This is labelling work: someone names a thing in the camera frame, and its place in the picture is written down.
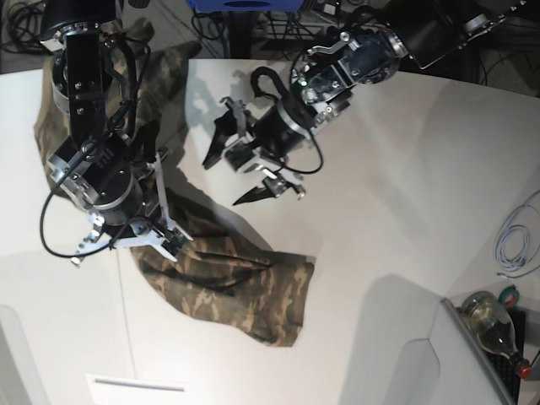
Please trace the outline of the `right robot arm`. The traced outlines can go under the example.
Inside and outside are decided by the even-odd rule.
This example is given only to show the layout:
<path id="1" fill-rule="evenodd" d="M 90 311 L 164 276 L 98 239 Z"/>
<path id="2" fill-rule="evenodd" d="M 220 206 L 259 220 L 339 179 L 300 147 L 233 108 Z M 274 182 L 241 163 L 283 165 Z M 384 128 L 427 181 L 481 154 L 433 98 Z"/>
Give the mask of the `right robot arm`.
<path id="1" fill-rule="evenodd" d="M 149 246 L 174 261 L 190 235 L 170 216 L 157 137 L 181 75 L 178 48 L 152 52 L 145 19 L 122 23 L 122 1 L 48 1 L 40 43 L 51 53 L 51 98 L 62 119 L 38 135 L 52 192 L 92 224 L 71 261 Z"/>

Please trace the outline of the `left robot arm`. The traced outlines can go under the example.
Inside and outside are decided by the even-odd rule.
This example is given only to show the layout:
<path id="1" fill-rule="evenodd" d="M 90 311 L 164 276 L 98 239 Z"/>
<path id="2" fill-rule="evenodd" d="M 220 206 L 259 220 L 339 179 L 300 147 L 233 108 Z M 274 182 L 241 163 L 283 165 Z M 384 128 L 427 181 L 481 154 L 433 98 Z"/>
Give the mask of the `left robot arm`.
<path id="1" fill-rule="evenodd" d="M 257 98 L 271 101 L 255 117 L 246 105 L 223 98 L 227 110 L 216 119 L 205 169 L 224 161 L 236 173 L 263 173 L 260 186 L 239 198 L 254 203 L 286 191 L 305 195 L 306 170 L 289 164 L 289 154 L 348 108 L 359 84 L 391 78 L 404 58 L 427 68 L 489 33 L 518 8 L 516 1 L 391 1 L 383 8 L 357 7 L 343 27 L 318 40 L 293 60 L 281 78 L 260 66 L 250 76 Z"/>

